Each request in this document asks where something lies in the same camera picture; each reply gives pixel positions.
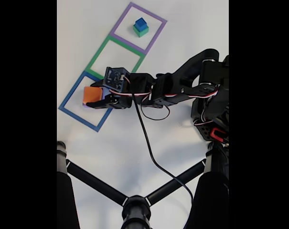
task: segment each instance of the circuit board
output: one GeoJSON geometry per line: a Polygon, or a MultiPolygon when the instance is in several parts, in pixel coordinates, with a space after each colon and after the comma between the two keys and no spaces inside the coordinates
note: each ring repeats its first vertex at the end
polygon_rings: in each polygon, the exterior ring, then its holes
{"type": "Polygon", "coordinates": [[[122,92],[124,86],[124,76],[128,71],[124,68],[106,68],[106,73],[103,81],[103,86],[113,89],[117,92],[122,92]]]}

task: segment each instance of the green square outline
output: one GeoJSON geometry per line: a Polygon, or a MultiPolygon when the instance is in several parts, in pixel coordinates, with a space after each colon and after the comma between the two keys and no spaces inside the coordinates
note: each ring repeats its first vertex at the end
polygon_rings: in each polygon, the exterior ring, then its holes
{"type": "Polygon", "coordinates": [[[101,44],[101,46],[99,47],[99,49],[97,50],[97,52],[95,53],[95,55],[93,56],[93,58],[91,59],[91,61],[89,62],[89,64],[87,65],[87,67],[85,68],[85,71],[94,75],[96,78],[99,79],[104,79],[104,76],[100,75],[99,73],[93,71],[90,69],[90,67],[93,65],[93,63],[96,61],[96,59],[98,58],[98,56],[101,54],[102,50],[104,49],[104,47],[107,45],[108,41],[112,41],[120,46],[122,46],[123,48],[133,52],[134,54],[140,56],[140,59],[138,60],[138,62],[136,63],[135,67],[133,68],[133,70],[131,71],[131,73],[135,73],[138,68],[140,67],[140,65],[142,64],[144,58],[145,58],[145,54],[139,52],[138,50],[128,46],[127,44],[117,40],[116,38],[112,37],[111,35],[108,35],[105,40],[103,41],[103,43],[101,44]]]}

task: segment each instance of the purple square outline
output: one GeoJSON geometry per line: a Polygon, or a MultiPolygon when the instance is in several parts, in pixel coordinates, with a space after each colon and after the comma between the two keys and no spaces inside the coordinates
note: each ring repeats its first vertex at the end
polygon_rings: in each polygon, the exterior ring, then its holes
{"type": "Polygon", "coordinates": [[[124,12],[122,13],[121,17],[119,18],[119,20],[117,21],[117,23],[115,24],[115,26],[112,28],[112,30],[110,31],[109,35],[111,35],[112,37],[118,39],[119,41],[122,41],[123,43],[129,45],[130,47],[138,50],[141,53],[144,53],[145,55],[148,54],[149,50],[151,49],[151,47],[153,46],[153,44],[155,43],[155,41],[157,40],[159,34],[161,33],[161,31],[163,30],[163,27],[165,26],[165,24],[167,23],[167,20],[157,16],[156,14],[149,12],[148,10],[142,8],[141,6],[136,5],[135,3],[131,2],[126,9],[124,10],[124,12]],[[125,40],[122,37],[119,37],[118,35],[115,34],[115,31],[117,30],[119,24],[121,24],[121,22],[123,21],[124,17],[126,16],[126,14],[128,13],[128,11],[130,10],[131,7],[134,7],[154,18],[156,18],[157,20],[160,20],[161,26],[159,27],[159,29],[157,30],[156,34],[154,35],[153,39],[150,41],[149,45],[147,46],[146,50],[136,46],[135,44],[125,40]]]}

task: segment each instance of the black cable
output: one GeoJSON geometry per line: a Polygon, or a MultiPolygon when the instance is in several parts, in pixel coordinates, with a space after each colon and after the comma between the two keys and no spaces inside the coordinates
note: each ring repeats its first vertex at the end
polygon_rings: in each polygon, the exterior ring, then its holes
{"type": "Polygon", "coordinates": [[[169,109],[166,105],[164,105],[164,106],[165,106],[165,107],[168,109],[168,111],[169,111],[169,113],[168,113],[168,115],[167,115],[166,117],[161,118],[161,119],[154,119],[154,118],[147,117],[147,116],[144,114],[143,110],[142,110],[142,102],[143,102],[143,100],[142,100],[141,103],[140,103],[140,108],[141,108],[141,112],[143,113],[143,115],[144,115],[146,118],[148,118],[148,119],[150,119],[150,120],[154,120],[154,121],[160,121],[160,120],[164,120],[164,119],[166,119],[167,117],[169,117],[171,111],[170,111],[170,109],[169,109]]]}
{"type": "Polygon", "coordinates": [[[135,103],[135,106],[136,106],[136,110],[137,110],[137,114],[138,114],[138,117],[139,117],[139,120],[140,120],[140,123],[141,123],[141,126],[142,126],[142,129],[143,129],[143,133],[144,133],[144,136],[145,136],[145,139],[146,139],[146,143],[148,144],[148,148],[149,148],[149,152],[150,152],[150,157],[152,159],[152,161],[154,162],[155,166],[157,166],[160,170],[162,170],[163,172],[165,172],[166,174],[168,174],[169,176],[171,176],[174,180],[176,180],[178,183],[180,183],[190,194],[191,196],[191,203],[193,203],[193,195],[192,195],[192,192],[190,191],[190,189],[188,189],[188,187],[183,184],[179,179],[177,179],[173,174],[171,174],[169,171],[165,170],[164,168],[162,168],[155,160],[154,156],[153,156],[153,153],[152,153],[152,149],[150,147],[150,142],[149,142],[149,137],[148,137],[148,134],[146,133],[146,130],[145,130],[145,127],[144,127],[144,123],[143,123],[143,120],[141,118],[141,114],[140,114],[140,111],[139,111],[139,108],[138,108],[138,105],[137,105],[137,101],[136,101],[136,97],[134,94],[132,94],[133,96],[133,100],[134,100],[134,103],[135,103]]]}

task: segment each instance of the green cube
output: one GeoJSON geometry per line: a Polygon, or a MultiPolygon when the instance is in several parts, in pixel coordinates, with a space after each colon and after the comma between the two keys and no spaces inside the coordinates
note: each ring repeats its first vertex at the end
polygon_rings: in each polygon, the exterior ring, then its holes
{"type": "Polygon", "coordinates": [[[135,33],[139,36],[139,37],[142,37],[144,34],[148,33],[149,32],[149,27],[147,27],[145,30],[139,32],[137,30],[137,28],[135,27],[135,25],[133,26],[133,29],[135,31],[135,33]]]}

